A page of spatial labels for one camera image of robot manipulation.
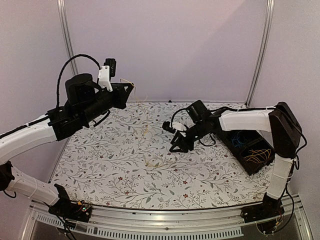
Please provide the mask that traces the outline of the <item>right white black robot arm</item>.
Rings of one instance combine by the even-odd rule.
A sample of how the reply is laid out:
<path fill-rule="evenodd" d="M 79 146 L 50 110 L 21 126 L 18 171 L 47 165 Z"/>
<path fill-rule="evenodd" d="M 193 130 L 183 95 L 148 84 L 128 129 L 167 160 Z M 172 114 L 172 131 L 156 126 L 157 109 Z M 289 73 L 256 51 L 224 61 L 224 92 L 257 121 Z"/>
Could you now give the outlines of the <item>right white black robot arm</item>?
<path fill-rule="evenodd" d="M 187 153 L 194 149 L 194 143 L 209 134 L 230 131 L 263 131 L 272 136 L 275 164 L 269 186 L 265 193 L 268 199 L 259 206 L 262 218 L 269 218 L 278 210 L 279 200 L 291 177 L 294 162 L 299 161 L 298 152 L 305 140 L 302 128 L 286 102 L 262 108 L 233 109 L 221 107 L 209 110 L 201 100 L 197 100 L 184 109 L 194 125 L 174 121 L 165 121 L 162 128 L 174 134 L 170 151 Z"/>

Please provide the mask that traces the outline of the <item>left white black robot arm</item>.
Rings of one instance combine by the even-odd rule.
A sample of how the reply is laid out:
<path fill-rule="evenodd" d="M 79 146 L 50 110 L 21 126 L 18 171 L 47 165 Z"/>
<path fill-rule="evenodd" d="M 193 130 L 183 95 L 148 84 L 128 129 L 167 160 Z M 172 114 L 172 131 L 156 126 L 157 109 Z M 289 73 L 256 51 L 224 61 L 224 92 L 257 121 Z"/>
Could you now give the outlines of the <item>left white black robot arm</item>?
<path fill-rule="evenodd" d="M 125 109 L 134 86 L 111 83 L 109 76 L 94 82 L 89 73 L 81 73 L 65 82 L 67 102 L 49 110 L 36 120 L 0 136 L 0 189 L 23 194 L 44 202 L 63 216 L 74 213 L 74 205 L 62 186 L 52 186 L 13 167 L 10 160 L 43 144 L 61 141 L 95 121 L 106 119 L 111 108 Z"/>

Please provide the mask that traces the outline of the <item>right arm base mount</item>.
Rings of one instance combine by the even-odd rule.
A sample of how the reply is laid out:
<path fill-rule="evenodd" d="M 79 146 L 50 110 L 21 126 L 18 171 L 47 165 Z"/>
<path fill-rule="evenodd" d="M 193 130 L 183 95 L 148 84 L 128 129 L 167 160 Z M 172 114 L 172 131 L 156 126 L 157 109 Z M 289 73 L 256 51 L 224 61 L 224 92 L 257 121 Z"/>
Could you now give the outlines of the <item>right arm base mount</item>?
<path fill-rule="evenodd" d="M 241 209 L 240 216 L 245 223 L 262 221 L 257 229 L 264 235 L 274 234 L 284 220 L 284 207 L 281 200 L 263 202 Z"/>

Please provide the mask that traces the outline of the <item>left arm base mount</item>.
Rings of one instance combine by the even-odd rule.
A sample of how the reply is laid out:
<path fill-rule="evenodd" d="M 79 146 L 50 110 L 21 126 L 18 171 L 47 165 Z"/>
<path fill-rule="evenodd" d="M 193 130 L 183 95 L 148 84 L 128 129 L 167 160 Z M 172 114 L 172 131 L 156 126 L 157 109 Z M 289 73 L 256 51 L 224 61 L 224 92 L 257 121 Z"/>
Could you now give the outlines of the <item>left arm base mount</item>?
<path fill-rule="evenodd" d="M 54 184 L 58 191 L 58 201 L 49 206 L 48 212 L 65 219 L 88 223 L 92 214 L 92 204 L 84 200 L 72 201 L 65 188 Z"/>

